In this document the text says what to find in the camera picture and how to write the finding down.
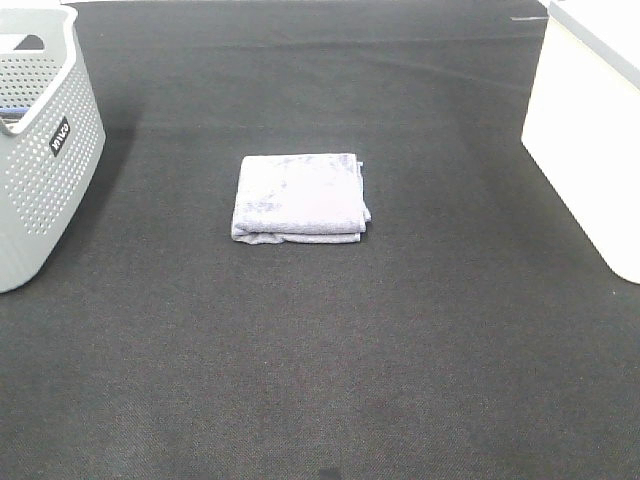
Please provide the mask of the blue cloth in basket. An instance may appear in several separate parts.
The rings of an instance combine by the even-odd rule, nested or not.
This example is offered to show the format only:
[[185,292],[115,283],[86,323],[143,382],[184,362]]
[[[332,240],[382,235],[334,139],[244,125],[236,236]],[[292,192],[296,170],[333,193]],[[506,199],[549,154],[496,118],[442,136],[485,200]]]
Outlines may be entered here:
[[0,117],[6,121],[18,121],[28,112],[27,107],[1,107]]

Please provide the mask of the folded lavender towel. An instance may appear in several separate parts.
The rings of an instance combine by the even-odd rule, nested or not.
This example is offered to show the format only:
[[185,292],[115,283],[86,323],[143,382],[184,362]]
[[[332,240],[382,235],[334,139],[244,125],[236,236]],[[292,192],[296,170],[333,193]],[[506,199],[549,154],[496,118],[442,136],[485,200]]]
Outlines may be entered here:
[[246,156],[231,238],[249,245],[357,243],[371,213],[353,153]]

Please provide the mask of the white plastic bin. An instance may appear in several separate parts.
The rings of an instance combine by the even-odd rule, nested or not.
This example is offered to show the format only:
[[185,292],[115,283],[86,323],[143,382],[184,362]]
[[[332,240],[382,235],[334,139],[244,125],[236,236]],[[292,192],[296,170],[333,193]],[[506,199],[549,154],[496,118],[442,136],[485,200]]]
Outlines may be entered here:
[[607,266],[637,283],[638,2],[550,2],[522,143]]

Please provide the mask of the black fabric table mat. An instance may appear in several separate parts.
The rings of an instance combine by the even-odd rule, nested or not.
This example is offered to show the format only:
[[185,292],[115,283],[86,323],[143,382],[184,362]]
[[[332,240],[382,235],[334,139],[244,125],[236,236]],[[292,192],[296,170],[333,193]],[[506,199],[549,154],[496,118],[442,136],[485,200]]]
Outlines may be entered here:
[[[1,298],[5,479],[635,479],[639,289],[523,148],[535,1],[100,2],[107,141]],[[357,243],[231,238],[353,153]]]

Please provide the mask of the grey perforated laundry basket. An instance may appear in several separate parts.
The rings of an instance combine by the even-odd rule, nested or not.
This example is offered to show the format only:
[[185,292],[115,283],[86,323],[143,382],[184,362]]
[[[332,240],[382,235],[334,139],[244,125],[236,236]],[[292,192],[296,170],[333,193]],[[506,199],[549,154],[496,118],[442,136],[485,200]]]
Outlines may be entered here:
[[39,48],[1,54],[1,290],[28,283],[58,243],[94,175],[106,134],[75,29],[58,1],[4,1],[1,33]]

